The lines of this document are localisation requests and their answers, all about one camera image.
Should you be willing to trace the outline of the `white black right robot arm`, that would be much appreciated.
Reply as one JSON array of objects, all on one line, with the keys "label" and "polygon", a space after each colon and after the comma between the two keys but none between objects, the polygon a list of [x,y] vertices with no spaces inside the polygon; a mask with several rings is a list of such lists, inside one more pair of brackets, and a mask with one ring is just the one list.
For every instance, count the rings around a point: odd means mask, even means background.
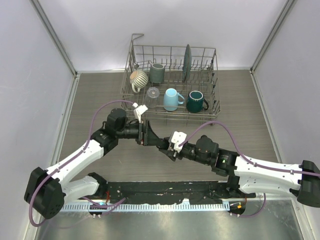
[{"label": "white black right robot arm", "polygon": [[275,194],[296,197],[306,206],[320,206],[320,170],[316,164],[303,160],[301,164],[281,164],[241,156],[222,149],[206,135],[195,144],[168,137],[158,146],[172,161],[186,158],[210,166],[212,172],[228,178],[226,193],[233,198],[240,194]]}]

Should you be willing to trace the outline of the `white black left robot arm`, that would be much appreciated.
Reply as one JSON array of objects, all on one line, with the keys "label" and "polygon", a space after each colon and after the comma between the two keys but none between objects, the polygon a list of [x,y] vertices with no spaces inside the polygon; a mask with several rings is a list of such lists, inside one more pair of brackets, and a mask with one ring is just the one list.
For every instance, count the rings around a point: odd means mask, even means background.
[{"label": "white black left robot arm", "polygon": [[113,150],[120,139],[134,139],[138,145],[156,146],[158,149],[167,149],[169,146],[167,140],[154,133],[148,120],[137,118],[128,121],[125,110],[114,108],[102,127],[91,133],[78,150],[47,169],[37,167],[30,173],[24,194],[29,212],[36,210],[49,220],[70,201],[86,196],[102,199],[108,188],[103,177],[93,172],[81,180],[72,179]]}]

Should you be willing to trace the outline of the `clear drinking glass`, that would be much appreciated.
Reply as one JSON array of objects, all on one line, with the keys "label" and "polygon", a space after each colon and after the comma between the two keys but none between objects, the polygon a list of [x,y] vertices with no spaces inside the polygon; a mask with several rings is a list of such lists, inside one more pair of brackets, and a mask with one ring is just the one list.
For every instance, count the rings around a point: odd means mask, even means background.
[{"label": "clear drinking glass", "polygon": [[160,91],[156,87],[150,87],[146,91],[144,104],[148,108],[155,108],[159,103]]}]

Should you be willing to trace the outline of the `light blue mug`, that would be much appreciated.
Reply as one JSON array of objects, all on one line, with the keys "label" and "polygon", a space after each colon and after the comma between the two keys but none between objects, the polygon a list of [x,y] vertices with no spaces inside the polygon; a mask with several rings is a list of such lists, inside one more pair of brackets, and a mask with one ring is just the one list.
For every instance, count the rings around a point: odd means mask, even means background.
[{"label": "light blue mug", "polygon": [[174,88],[168,88],[163,98],[163,107],[166,111],[175,111],[185,103],[185,98]]}]

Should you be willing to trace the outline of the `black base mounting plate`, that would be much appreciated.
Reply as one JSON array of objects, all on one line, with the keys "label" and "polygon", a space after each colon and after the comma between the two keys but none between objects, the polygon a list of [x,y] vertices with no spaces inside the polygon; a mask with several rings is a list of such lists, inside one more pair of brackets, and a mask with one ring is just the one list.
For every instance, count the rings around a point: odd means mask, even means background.
[{"label": "black base mounting plate", "polygon": [[102,196],[112,204],[125,198],[133,205],[220,204],[222,200],[253,199],[255,193],[242,193],[225,181],[130,181],[109,182]]}]

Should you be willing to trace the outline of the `dark green mug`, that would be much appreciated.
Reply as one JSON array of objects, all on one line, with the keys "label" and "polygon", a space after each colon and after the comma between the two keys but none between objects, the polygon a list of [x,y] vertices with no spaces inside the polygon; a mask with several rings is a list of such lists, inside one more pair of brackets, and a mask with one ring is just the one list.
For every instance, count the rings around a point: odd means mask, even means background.
[{"label": "dark green mug", "polygon": [[198,90],[192,90],[188,93],[186,101],[186,109],[190,113],[199,113],[209,109],[209,103],[205,99],[204,94]]}]

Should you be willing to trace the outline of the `striped beige mug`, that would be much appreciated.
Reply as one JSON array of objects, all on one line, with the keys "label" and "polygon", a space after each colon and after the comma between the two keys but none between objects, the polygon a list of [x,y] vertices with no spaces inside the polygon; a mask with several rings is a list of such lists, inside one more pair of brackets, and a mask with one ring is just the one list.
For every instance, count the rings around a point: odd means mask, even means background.
[{"label": "striped beige mug", "polygon": [[129,76],[129,79],[132,91],[134,93],[139,93],[149,81],[148,75],[142,70],[135,70],[132,72]]}]

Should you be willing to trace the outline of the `grey green cup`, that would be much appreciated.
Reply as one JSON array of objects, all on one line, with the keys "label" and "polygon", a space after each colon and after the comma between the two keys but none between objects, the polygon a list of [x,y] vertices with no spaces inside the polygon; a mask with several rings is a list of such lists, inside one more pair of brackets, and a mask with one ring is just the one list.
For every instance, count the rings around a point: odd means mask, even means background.
[{"label": "grey green cup", "polygon": [[152,63],[149,71],[149,81],[153,84],[161,84],[165,78],[165,66],[160,63]]}]

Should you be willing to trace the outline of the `dark green plate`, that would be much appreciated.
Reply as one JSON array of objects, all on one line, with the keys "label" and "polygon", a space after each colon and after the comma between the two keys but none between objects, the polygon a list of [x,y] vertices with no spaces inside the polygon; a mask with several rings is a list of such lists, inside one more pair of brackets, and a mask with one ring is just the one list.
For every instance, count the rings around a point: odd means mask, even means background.
[{"label": "dark green plate", "polygon": [[189,77],[192,66],[192,51],[189,44],[187,44],[185,48],[184,60],[183,60],[183,68],[182,68],[182,82],[185,83]]}]

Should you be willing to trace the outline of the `aluminium frame rail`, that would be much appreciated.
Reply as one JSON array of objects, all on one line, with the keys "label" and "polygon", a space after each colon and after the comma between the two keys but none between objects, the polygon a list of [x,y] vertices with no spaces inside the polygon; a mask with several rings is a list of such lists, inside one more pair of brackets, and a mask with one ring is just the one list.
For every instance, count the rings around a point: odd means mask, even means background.
[{"label": "aluminium frame rail", "polygon": [[30,0],[29,1],[34,8],[35,12],[37,13],[38,17],[40,18],[44,28],[46,29],[48,35],[52,39],[54,45],[56,46],[59,54],[63,58],[65,64],[67,65],[68,69],[70,70],[73,76],[77,75],[77,70],[75,69],[70,57],[67,54],[65,47],[63,46],[60,38],[58,37],[53,25],[51,24],[45,10],[43,9],[41,3],[38,0]]}]

